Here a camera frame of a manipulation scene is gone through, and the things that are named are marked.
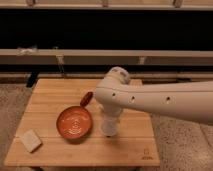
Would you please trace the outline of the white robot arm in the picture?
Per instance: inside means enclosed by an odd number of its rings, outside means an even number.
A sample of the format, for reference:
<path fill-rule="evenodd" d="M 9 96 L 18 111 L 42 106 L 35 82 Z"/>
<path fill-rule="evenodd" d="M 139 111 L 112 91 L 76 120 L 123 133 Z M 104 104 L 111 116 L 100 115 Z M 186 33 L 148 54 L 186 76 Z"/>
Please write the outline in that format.
<path fill-rule="evenodd" d="M 131 85 L 130 74 L 111 68 L 94 90 L 103 105 L 213 125 L 213 81 Z"/>

